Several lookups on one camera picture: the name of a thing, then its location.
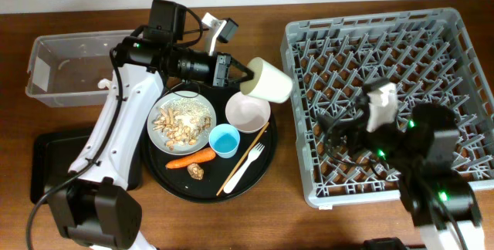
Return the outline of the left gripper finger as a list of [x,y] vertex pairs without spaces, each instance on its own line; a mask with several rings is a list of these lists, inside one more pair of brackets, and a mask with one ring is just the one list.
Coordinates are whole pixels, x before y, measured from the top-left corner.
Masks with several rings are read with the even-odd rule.
[[240,63],[235,58],[232,58],[231,59],[230,65],[231,66],[234,66],[236,69],[242,71],[243,73],[252,73],[252,71],[251,71],[251,69],[249,67],[243,65],[242,63]]
[[229,85],[230,86],[240,86],[241,83],[245,83],[245,82],[248,82],[248,81],[253,80],[253,79],[254,79],[254,75],[253,74],[244,73],[239,78],[230,79],[229,80]]

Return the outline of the white tissue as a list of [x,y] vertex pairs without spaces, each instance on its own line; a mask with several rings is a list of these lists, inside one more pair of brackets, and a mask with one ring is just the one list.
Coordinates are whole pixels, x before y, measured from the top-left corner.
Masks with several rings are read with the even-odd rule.
[[98,82],[97,87],[100,90],[103,90],[103,89],[110,90],[112,88],[112,82],[109,79],[102,79]]

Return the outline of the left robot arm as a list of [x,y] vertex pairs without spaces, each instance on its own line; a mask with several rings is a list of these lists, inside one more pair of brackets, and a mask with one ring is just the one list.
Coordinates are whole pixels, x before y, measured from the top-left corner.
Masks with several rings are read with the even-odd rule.
[[171,35],[129,35],[110,50],[113,79],[96,126],[68,178],[49,189],[61,236],[91,249],[151,249],[140,232],[142,208],[127,192],[134,152],[169,76],[234,86],[255,73],[229,54],[197,52]]

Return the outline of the blue cup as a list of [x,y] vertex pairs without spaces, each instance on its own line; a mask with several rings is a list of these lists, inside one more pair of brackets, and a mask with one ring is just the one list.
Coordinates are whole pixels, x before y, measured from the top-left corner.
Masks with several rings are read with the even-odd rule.
[[208,142],[219,157],[228,159],[233,157],[239,148],[240,133],[230,124],[219,124],[210,132]]

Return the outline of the cream cup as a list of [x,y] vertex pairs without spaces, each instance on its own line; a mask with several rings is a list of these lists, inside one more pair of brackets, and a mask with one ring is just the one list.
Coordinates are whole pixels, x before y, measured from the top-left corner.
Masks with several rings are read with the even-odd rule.
[[272,103],[284,103],[288,100],[293,81],[283,71],[260,57],[252,59],[247,67],[254,72],[254,76],[253,79],[240,83],[240,91],[244,95]]

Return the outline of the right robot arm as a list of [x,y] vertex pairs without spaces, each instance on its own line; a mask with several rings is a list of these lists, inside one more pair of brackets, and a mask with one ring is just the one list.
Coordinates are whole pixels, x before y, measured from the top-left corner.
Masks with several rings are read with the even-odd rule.
[[454,113],[438,104],[417,105],[406,130],[395,106],[369,106],[355,120],[317,116],[329,154],[369,150],[399,172],[400,199],[427,249],[484,249],[482,216],[470,184],[452,170],[459,139]]

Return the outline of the pink bowl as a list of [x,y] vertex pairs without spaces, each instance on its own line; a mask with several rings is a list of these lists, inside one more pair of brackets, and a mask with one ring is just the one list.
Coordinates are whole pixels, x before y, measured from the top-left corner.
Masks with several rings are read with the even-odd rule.
[[246,96],[241,92],[231,96],[225,106],[228,123],[243,133],[254,133],[262,129],[270,115],[268,101]]

